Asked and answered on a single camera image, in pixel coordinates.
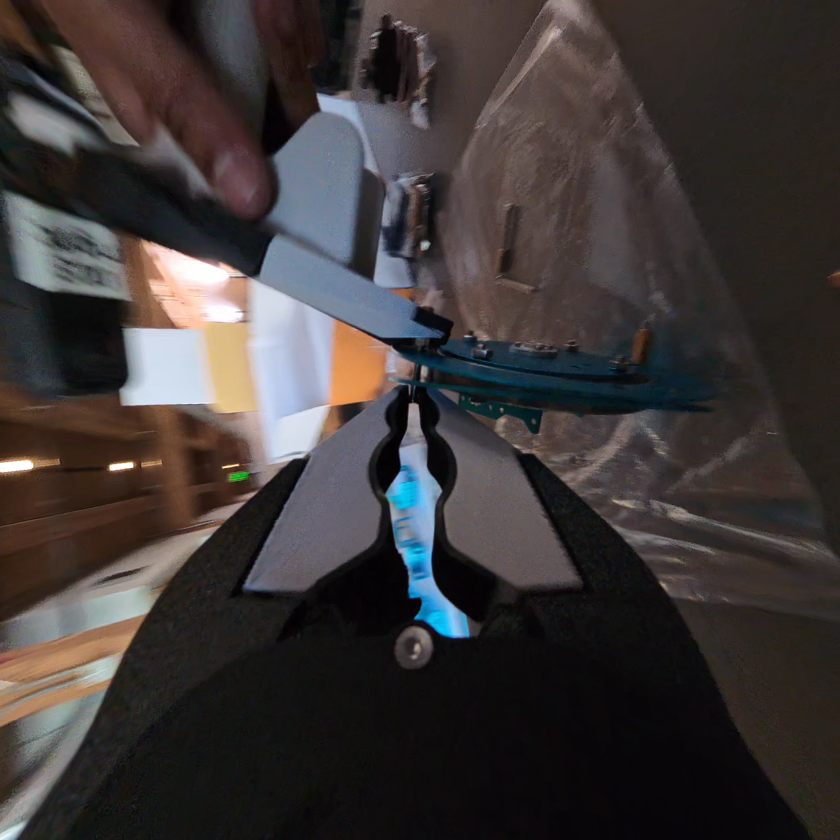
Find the small white box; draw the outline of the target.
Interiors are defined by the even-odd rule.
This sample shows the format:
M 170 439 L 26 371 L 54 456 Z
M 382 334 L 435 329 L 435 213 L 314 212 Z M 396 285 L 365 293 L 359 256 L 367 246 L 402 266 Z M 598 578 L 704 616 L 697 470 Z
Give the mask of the small white box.
M 129 375 L 121 405 L 214 404 L 204 331 L 131 328 L 123 337 Z

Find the person's right hand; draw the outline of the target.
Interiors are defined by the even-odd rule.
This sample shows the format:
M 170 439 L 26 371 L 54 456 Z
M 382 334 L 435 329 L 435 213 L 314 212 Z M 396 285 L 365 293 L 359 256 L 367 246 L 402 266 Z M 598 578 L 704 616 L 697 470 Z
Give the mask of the person's right hand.
M 267 215 L 277 179 L 255 130 L 222 92 L 200 52 L 175 28 L 183 2 L 46 1 L 58 32 L 89 71 L 118 121 L 137 141 L 159 127 L 234 214 Z M 319 2 L 245 2 L 266 51 L 291 132 L 319 111 L 311 69 L 322 58 Z

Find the teal perforated bracket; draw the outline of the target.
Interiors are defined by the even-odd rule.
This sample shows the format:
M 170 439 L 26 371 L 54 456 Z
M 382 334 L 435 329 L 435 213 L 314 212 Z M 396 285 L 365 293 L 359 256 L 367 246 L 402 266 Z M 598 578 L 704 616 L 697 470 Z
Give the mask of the teal perforated bracket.
M 477 415 L 498 421 L 503 417 L 520 420 L 530 434 L 539 434 L 542 424 L 543 411 L 530 406 L 520 406 L 491 400 L 481 395 L 459 393 L 458 407 Z

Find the yellow box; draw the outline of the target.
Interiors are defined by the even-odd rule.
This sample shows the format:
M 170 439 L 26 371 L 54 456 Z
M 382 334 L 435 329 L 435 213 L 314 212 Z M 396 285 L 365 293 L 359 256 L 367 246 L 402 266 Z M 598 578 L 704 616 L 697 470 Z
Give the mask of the yellow box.
M 212 406 L 220 414 L 258 409 L 249 357 L 246 322 L 210 322 L 205 327 Z

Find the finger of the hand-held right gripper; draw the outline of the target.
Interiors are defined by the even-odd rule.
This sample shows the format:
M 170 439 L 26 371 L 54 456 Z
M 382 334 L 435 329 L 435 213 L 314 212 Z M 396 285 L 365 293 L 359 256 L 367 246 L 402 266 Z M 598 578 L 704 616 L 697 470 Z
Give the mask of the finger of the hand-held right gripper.
M 364 144 L 343 116 L 310 117 L 273 160 L 279 197 L 255 278 L 388 344 L 444 343 L 452 322 L 351 269 L 361 218 Z
M 375 172 L 363 172 L 355 230 L 355 268 L 374 270 L 382 236 L 386 183 Z

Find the silvery parts bag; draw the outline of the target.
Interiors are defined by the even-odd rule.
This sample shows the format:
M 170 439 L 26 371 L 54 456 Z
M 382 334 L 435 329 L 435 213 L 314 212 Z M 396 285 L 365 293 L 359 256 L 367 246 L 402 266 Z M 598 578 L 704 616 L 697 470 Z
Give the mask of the silvery parts bag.
M 433 243 L 435 175 L 405 174 L 385 189 L 381 241 L 385 252 L 412 263 Z

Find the clear plastic bag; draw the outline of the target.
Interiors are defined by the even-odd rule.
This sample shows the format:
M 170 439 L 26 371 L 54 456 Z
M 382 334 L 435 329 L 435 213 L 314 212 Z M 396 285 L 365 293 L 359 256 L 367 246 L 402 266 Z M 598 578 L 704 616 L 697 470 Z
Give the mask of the clear plastic bag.
M 676 170 L 604 27 L 583 2 L 547 2 L 478 117 L 451 182 L 444 249 L 465 324 L 486 338 L 577 340 L 713 384 L 710 413 L 550 413 L 538 456 L 696 601 L 838 602 L 838 558 L 789 450 L 747 328 Z M 539 291 L 497 284 L 506 203 Z

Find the large white box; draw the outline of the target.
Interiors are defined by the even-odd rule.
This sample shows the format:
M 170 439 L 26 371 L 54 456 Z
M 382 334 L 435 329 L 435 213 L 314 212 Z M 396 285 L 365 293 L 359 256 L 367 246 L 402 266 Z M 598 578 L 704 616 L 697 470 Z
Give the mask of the large white box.
M 269 464 L 306 454 L 329 408 L 333 320 L 249 282 L 248 353 L 262 443 Z

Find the white instruction sheet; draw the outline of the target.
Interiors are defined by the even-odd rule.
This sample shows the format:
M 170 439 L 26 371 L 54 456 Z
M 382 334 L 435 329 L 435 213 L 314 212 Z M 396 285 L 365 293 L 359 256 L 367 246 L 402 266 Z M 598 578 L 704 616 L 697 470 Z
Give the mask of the white instruction sheet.
M 357 129 L 362 140 L 365 170 L 377 173 L 387 184 L 387 181 L 382 176 L 380 167 L 375 158 L 375 153 L 373 152 L 368 133 L 366 132 L 362 121 L 359 106 L 349 98 L 329 96 L 326 94 L 318 95 L 318 103 L 322 111 L 335 116 L 340 116 L 352 123 L 352 125 Z M 378 287 L 393 291 L 403 297 L 409 297 L 410 290 L 414 288 L 414 281 L 411 278 L 407 262 L 403 259 L 389 256 L 383 248 L 382 237 L 375 269 L 356 269 L 355 263 L 353 264 L 353 267 L 358 271 L 358 273 L 372 279 Z

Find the blue round turntable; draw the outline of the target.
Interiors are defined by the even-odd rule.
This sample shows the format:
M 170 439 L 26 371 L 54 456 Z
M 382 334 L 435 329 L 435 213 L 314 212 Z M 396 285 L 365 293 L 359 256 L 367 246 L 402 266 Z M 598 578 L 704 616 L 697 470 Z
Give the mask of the blue round turntable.
M 709 385 L 685 374 L 586 353 L 574 341 L 556 346 L 469 334 L 437 347 L 421 340 L 397 344 L 395 352 L 417 373 L 398 379 L 402 384 L 417 378 L 428 391 L 474 394 L 542 412 L 703 411 L 712 396 Z

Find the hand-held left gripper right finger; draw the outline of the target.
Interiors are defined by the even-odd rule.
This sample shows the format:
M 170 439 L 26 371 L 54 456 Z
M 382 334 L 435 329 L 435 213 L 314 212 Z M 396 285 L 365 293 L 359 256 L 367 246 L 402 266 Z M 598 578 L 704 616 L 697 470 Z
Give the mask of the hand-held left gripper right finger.
M 581 592 L 583 580 L 519 452 L 432 390 L 423 394 L 423 432 L 442 489 L 433 574 L 444 596 L 484 622 L 498 605 Z

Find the orange box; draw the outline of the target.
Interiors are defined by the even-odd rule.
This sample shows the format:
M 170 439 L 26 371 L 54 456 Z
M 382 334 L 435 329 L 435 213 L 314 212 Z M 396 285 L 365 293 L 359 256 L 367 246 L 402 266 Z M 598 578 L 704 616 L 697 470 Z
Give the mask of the orange box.
M 398 355 L 389 345 L 339 321 L 332 323 L 332 361 L 327 404 L 372 402 L 397 383 Z

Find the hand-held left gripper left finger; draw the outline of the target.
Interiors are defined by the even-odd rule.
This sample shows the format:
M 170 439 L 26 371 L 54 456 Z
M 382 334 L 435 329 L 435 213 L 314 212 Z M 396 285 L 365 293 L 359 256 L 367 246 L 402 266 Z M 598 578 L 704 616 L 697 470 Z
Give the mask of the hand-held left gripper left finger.
M 380 636 L 418 613 L 386 497 L 409 406 L 396 387 L 307 458 L 244 582 L 290 608 L 282 636 Z

